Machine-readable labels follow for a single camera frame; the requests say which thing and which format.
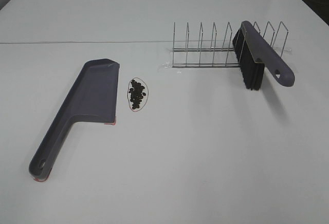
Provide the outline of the pile of coffee beans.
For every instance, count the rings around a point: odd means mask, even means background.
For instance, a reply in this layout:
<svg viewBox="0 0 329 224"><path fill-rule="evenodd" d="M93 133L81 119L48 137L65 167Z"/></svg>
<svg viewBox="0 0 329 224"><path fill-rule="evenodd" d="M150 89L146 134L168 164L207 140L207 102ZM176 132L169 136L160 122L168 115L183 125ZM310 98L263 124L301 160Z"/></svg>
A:
<svg viewBox="0 0 329 224"><path fill-rule="evenodd" d="M139 78L130 81L127 98L132 111L141 110L148 100L148 88Z"/></svg>

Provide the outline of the purple plastic dustpan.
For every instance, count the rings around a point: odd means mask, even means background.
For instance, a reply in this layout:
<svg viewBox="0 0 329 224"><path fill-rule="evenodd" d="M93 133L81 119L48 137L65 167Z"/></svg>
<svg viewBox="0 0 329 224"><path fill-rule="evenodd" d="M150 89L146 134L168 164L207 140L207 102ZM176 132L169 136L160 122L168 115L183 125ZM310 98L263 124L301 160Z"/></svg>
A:
<svg viewBox="0 0 329 224"><path fill-rule="evenodd" d="M83 65L30 162L29 173L34 180L47 180L73 124L115 124L119 68L119 63L110 59Z"/></svg>

